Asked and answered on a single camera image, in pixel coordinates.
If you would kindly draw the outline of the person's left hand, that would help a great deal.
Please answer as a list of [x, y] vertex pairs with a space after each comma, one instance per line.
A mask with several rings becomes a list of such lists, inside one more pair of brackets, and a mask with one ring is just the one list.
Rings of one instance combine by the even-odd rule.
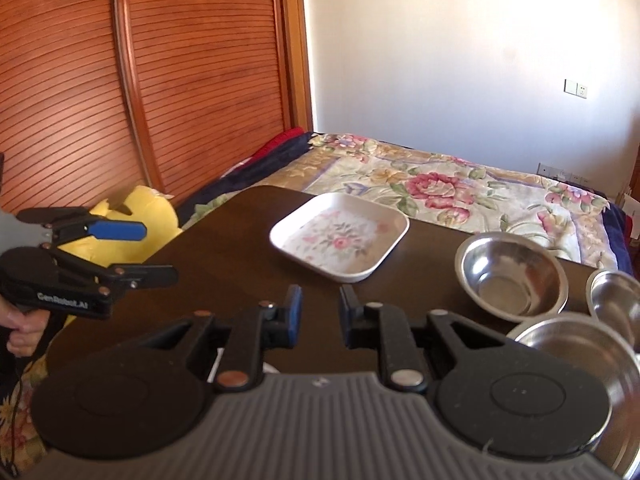
[[1, 326], [9, 330], [6, 348], [17, 358], [32, 356], [46, 330], [50, 312], [31, 310], [23, 313], [1, 298]]

